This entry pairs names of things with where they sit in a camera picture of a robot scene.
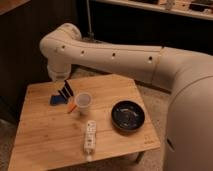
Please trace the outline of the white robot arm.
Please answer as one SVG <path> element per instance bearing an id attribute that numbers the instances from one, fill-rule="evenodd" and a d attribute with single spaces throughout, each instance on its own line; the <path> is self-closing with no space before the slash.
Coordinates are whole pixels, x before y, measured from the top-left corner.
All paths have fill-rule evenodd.
<path id="1" fill-rule="evenodd" d="M 44 36 L 40 51 L 54 81 L 77 64 L 169 91 L 163 171 L 213 171 L 213 55 L 85 41 L 71 23 Z"/>

